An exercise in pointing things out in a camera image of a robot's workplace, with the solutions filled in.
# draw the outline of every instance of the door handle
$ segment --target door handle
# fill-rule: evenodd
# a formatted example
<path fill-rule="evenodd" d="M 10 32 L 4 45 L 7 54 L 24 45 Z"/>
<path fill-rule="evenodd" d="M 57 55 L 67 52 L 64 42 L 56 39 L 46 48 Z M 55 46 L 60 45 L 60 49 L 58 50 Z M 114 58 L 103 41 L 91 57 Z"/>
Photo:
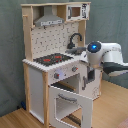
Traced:
<path fill-rule="evenodd" d="M 87 79 L 85 78 L 85 76 L 83 77 L 83 80 L 84 80 L 84 87 L 82 87 L 82 90 L 85 90 L 87 84 Z"/>
<path fill-rule="evenodd" d="M 64 96 L 63 94 L 59 94 L 58 96 L 59 96 L 60 98 L 64 99 L 64 100 L 77 102 L 77 99 L 66 97 L 66 96 Z"/>
<path fill-rule="evenodd" d="M 70 15 L 68 16 L 68 19 L 71 19 L 71 17 L 72 17 L 72 7 L 68 7 L 68 10 L 70 11 Z"/>

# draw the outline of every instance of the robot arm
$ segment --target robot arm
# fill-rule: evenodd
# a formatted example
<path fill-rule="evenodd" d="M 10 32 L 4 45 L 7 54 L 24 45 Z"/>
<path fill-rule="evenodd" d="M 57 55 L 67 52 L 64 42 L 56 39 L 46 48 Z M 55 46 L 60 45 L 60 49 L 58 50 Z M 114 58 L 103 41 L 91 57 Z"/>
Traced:
<path fill-rule="evenodd" d="M 128 63 L 123 63 L 121 46 L 117 43 L 92 42 L 87 46 L 87 61 L 93 68 L 101 67 L 109 76 L 128 72 Z"/>

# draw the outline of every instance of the floor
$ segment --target floor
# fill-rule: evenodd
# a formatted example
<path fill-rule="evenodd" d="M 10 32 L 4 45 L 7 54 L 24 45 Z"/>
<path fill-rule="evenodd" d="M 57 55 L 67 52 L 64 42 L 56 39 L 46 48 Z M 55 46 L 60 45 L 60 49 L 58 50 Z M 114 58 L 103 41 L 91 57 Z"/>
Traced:
<path fill-rule="evenodd" d="M 80 111 L 73 114 L 80 118 Z M 94 101 L 92 127 L 116 128 L 126 118 L 128 118 L 128 89 L 102 81 L 102 96 Z M 78 127 L 68 118 L 63 121 Z M 0 128 L 44 128 L 44 126 L 32 115 L 19 109 L 1 117 Z"/>

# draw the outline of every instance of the sink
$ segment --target sink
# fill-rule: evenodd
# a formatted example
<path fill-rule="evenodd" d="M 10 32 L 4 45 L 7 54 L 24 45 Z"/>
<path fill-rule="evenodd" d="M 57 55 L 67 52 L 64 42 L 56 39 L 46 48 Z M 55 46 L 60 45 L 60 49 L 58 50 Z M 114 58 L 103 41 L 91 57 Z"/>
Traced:
<path fill-rule="evenodd" d="M 77 47 L 73 49 L 68 49 L 65 53 L 72 54 L 72 55 L 81 55 L 83 51 L 86 51 L 86 47 Z"/>

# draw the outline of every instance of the stovetop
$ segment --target stovetop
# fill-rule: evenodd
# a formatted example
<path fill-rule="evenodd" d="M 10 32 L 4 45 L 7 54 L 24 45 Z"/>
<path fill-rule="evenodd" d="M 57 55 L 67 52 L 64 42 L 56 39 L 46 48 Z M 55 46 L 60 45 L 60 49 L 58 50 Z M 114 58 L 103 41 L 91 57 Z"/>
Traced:
<path fill-rule="evenodd" d="M 60 53 L 54 53 L 51 55 L 47 55 L 47 56 L 43 56 L 40 58 L 36 58 L 33 61 L 39 64 L 42 64 L 46 67 L 49 67 L 51 65 L 54 64 L 58 64 L 67 60 L 73 59 L 73 57 L 64 55 L 64 54 L 60 54 Z"/>

